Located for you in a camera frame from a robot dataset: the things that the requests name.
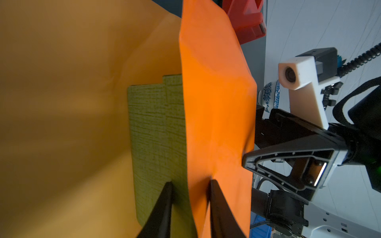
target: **blue and white bowl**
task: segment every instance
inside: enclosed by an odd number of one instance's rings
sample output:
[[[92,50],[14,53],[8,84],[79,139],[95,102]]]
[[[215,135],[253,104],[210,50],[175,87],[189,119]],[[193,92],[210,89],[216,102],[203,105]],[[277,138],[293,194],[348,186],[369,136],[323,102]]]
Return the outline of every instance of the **blue and white bowl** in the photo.
[[[270,82],[258,93],[258,104],[264,107],[266,112],[279,106],[280,85],[279,80]]]

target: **white wall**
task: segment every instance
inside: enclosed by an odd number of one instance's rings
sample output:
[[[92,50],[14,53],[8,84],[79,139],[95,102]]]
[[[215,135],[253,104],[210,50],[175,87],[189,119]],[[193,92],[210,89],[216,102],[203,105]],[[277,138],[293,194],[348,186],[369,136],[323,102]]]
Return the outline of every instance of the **white wall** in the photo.
[[[265,84],[278,78],[278,63],[314,48],[336,47],[348,61],[381,42],[380,0],[268,0]],[[370,79],[381,76],[381,56],[343,77],[338,102]],[[347,102],[349,109],[365,92]],[[289,111],[288,90],[281,88],[280,108]],[[332,107],[329,122],[336,122]],[[287,164],[268,166],[279,173]],[[264,182],[261,190],[275,190]],[[381,232],[381,193],[374,191],[364,166],[342,166],[327,187],[318,191],[314,203],[347,220]]]

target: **black cable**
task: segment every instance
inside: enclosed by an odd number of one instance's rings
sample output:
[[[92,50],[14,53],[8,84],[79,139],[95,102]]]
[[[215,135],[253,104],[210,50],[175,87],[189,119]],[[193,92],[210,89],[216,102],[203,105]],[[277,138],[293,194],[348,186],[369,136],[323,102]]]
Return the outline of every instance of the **black cable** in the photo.
[[[261,185],[263,184],[264,181],[266,181],[267,179],[266,178],[263,178],[261,179],[258,184],[257,184],[257,189],[259,190],[259,188],[261,187]],[[283,188],[281,188],[280,186],[276,185],[275,183],[271,182],[272,184],[274,184],[279,190],[284,190]]]
[[[379,56],[380,54],[381,54],[381,43],[379,43],[378,45],[375,45],[373,48],[363,53],[359,57],[355,58],[351,62],[338,68],[336,76],[339,76],[340,78],[342,78],[345,75],[347,75],[349,72],[352,72],[353,70],[359,68],[363,64],[366,64],[367,62],[371,61],[372,59]]]
[[[250,224],[250,229],[253,229],[253,228],[261,226],[261,225],[267,225],[269,223],[271,223],[269,220],[264,220],[261,222],[253,223],[253,224]]]

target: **green textured notebook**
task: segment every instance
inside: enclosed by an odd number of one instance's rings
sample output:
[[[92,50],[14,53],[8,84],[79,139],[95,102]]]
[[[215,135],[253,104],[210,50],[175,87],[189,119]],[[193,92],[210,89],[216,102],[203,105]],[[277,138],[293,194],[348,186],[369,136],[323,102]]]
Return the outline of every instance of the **green textured notebook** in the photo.
[[[144,226],[164,184],[174,185],[171,237],[197,237],[187,184],[181,75],[128,88],[136,216]]]

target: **orange plastic flap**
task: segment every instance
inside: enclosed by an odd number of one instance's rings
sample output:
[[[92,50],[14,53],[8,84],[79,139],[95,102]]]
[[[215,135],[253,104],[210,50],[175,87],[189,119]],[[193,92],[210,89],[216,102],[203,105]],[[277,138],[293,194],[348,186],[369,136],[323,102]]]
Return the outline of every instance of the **orange plastic flap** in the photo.
[[[214,178],[248,236],[252,173],[241,162],[242,153],[254,147],[256,83],[224,10],[210,0],[184,0],[180,52],[197,233],[210,237],[207,188]]]

